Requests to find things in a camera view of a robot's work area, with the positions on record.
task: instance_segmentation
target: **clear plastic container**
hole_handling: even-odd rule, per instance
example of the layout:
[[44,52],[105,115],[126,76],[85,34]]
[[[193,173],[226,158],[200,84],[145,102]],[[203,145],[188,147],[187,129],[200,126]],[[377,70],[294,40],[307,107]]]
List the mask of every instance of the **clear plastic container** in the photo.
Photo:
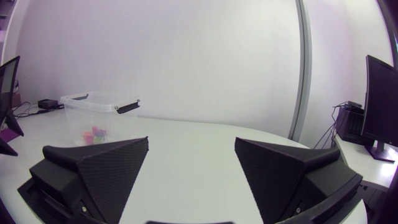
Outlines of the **clear plastic container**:
[[140,100],[129,95],[103,92],[87,92],[63,96],[70,132],[79,146],[101,144],[134,138],[126,137],[123,125],[126,121],[134,129]]

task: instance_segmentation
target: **white wall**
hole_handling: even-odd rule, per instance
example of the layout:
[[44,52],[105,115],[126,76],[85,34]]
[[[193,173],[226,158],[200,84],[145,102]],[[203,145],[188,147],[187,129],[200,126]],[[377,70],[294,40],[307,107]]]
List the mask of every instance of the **white wall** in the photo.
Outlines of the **white wall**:
[[32,1],[18,41],[22,100],[88,90],[141,115],[289,133],[300,38],[294,0]]
[[333,124],[332,106],[348,100],[364,105],[365,56],[369,54],[392,64],[392,55],[375,0],[305,2],[312,32],[313,67],[308,110],[299,142],[313,147]]
[[4,48],[1,54],[1,64],[17,56],[17,43],[22,21],[25,18],[26,9],[30,0],[17,0],[10,17],[7,32],[5,33]]

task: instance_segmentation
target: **black monitor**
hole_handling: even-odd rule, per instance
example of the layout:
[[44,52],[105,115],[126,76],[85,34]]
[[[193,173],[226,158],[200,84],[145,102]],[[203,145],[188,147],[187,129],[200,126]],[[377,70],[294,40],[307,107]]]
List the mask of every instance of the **black monitor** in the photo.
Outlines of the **black monitor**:
[[83,147],[45,146],[18,192],[44,223],[119,223],[148,138]]
[[339,223],[362,199],[362,176],[340,150],[236,138],[235,151],[264,223]]
[[[12,113],[12,94],[17,74],[19,56],[11,59],[0,67],[0,123],[6,123],[8,128],[23,136],[24,133],[19,127],[14,114]],[[3,139],[0,138],[0,154],[18,156]]]
[[398,146],[398,71],[370,55],[366,56],[366,65],[368,85],[362,135],[377,140],[377,147],[365,148],[374,159],[394,162],[395,150],[384,150],[384,143]]

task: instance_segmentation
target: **black handle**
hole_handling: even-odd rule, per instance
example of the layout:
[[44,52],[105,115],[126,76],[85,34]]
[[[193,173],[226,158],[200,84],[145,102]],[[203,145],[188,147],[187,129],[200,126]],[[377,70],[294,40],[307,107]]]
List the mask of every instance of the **black handle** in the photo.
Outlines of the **black handle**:
[[139,102],[139,100],[137,100],[137,102],[132,103],[130,105],[122,106],[119,109],[117,109],[116,111],[118,112],[118,114],[123,114],[125,112],[137,109],[139,107],[138,102]]
[[88,93],[85,96],[73,98],[73,100],[85,100],[88,97]]

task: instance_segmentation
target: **white table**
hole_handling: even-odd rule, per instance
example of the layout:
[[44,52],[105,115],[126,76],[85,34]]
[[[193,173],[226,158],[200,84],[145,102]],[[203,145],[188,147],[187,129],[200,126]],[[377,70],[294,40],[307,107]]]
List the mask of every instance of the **white table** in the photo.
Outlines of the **white table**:
[[397,161],[391,163],[375,160],[364,146],[344,141],[338,134],[336,144],[349,168],[363,176],[364,185],[387,192],[397,169]]
[[[16,223],[40,223],[17,188],[30,178],[29,168],[44,158],[44,145],[71,147],[74,143],[63,111],[18,122],[25,137],[9,143],[18,157],[0,155],[0,197]],[[262,223],[234,151],[235,137],[304,147],[273,134],[222,124],[138,118],[134,133],[129,122],[125,124],[121,127],[125,133],[149,136],[149,152],[121,223]],[[345,222],[367,222],[362,201]]]

